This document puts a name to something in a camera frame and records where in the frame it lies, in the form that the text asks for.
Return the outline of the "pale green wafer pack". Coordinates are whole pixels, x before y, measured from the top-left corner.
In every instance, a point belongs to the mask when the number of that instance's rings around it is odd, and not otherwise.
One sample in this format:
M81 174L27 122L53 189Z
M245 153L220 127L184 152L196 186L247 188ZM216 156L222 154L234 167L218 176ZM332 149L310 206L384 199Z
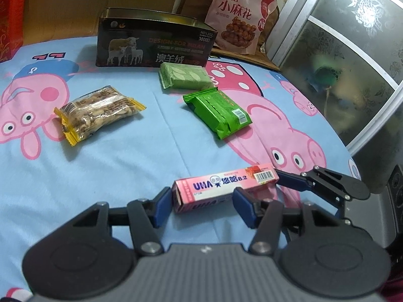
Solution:
M203 90L214 87L206 69L199 65L162 63L159 77L164 89Z

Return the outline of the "Peppa Pig bed sheet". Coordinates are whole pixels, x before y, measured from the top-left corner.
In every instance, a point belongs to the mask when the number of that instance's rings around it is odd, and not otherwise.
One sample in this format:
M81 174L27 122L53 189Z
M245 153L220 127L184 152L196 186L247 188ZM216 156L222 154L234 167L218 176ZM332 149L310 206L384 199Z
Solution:
M96 39L81 37L25 46L1 64L1 295L25 298L25 252L99 201L123 207L153 198L175 180L287 161L292 172L324 166L360 172L321 113L300 110L286 78L262 67L213 57L220 89L246 97L258 129L253 149L236 151L183 102L162 89L156 68L97 67ZM44 123L47 97L74 100L110 85L146 106L70 146L56 119Z

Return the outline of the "bright green snack pack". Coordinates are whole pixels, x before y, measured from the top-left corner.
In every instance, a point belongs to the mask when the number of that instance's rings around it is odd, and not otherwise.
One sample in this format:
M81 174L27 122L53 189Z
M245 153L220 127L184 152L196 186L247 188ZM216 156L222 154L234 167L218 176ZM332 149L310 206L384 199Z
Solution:
M249 114L216 87L189 93L182 98L220 140L252 124Z

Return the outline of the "black metal tin box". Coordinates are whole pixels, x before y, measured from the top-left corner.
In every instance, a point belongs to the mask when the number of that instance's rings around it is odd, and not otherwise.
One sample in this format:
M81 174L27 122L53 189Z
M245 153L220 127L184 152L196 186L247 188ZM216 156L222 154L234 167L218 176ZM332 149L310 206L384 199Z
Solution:
M195 18L133 8L107 8L98 22L98 67L205 66L217 31Z

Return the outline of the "pink UHA candy box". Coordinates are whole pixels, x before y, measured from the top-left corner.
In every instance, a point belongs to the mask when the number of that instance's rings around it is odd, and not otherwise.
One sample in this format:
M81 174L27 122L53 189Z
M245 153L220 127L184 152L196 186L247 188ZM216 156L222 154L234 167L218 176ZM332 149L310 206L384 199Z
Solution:
M256 193L273 186L278 180L279 176L270 163L178 179L172 186L175 211L184 213L225 202L237 187Z

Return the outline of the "yellow peanut snack packet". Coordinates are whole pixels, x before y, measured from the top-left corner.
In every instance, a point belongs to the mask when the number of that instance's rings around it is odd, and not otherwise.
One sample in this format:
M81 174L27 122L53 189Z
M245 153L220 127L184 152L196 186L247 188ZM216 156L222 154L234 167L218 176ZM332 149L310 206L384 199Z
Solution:
M144 104L108 85L55 108L54 113L67 142L75 146L100 128L144 110Z

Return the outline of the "frosted glass sliding door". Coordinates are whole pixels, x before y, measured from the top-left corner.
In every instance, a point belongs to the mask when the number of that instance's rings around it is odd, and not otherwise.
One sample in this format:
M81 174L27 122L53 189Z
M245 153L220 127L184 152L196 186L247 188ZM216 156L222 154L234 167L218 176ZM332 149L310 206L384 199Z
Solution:
M402 0L287 0L266 48L381 191L402 163Z

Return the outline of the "red gift bag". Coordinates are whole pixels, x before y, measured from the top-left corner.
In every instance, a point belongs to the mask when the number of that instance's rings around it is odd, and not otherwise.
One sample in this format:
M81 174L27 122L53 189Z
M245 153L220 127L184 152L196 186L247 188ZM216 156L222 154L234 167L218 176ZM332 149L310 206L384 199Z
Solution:
M1 0L1 63L15 56L23 44L25 0Z

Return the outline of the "large pink snack bag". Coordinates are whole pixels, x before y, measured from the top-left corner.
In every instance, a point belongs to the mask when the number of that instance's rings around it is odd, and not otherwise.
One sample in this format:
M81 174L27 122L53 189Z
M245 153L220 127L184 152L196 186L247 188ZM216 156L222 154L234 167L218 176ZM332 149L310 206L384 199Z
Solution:
M254 55L258 39L277 0L212 0L205 23L217 31L222 50Z

